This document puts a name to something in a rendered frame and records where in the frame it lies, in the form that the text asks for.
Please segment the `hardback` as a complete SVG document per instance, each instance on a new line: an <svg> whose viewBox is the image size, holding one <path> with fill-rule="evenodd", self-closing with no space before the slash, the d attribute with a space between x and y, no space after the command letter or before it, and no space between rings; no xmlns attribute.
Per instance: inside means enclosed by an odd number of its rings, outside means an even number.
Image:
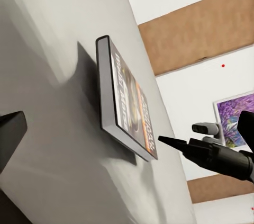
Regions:
<svg viewBox="0 0 254 224"><path fill-rule="evenodd" d="M95 50L100 129L145 162L157 160L147 98L108 34Z"/></svg>

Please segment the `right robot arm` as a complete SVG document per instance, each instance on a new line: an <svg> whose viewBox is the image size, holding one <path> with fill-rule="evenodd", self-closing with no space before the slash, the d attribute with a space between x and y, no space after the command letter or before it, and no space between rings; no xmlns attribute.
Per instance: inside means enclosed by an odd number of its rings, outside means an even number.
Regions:
<svg viewBox="0 0 254 224"><path fill-rule="evenodd" d="M239 150L238 152L223 146L222 127L219 123L203 122L192 125L197 133L210 135L202 140L191 138L185 140L159 136L158 140L183 152L183 155L200 167L239 180L254 182L254 153Z"/></svg>

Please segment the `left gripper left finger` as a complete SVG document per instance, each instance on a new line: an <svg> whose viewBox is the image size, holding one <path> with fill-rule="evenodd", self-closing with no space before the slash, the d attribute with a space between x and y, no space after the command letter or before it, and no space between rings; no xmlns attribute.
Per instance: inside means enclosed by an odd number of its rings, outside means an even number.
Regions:
<svg viewBox="0 0 254 224"><path fill-rule="evenodd" d="M0 175L28 130L24 112L0 117Z"/></svg>

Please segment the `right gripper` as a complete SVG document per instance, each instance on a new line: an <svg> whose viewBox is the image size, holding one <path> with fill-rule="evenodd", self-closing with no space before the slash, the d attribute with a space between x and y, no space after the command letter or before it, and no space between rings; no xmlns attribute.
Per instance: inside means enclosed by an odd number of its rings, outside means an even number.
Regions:
<svg viewBox="0 0 254 224"><path fill-rule="evenodd" d="M183 152L183 155L200 167L222 175L231 174L236 168L237 155L231 148L191 138L185 140L159 136L158 140Z"/></svg>

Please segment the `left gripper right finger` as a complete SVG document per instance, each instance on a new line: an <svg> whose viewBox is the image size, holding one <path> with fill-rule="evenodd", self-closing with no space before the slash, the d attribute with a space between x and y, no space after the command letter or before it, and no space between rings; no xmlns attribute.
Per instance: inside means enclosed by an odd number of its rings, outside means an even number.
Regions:
<svg viewBox="0 0 254 224"><path fill-rule="evenodd" d="M254 113L241 111L237 130L254 153Z"/></svg>

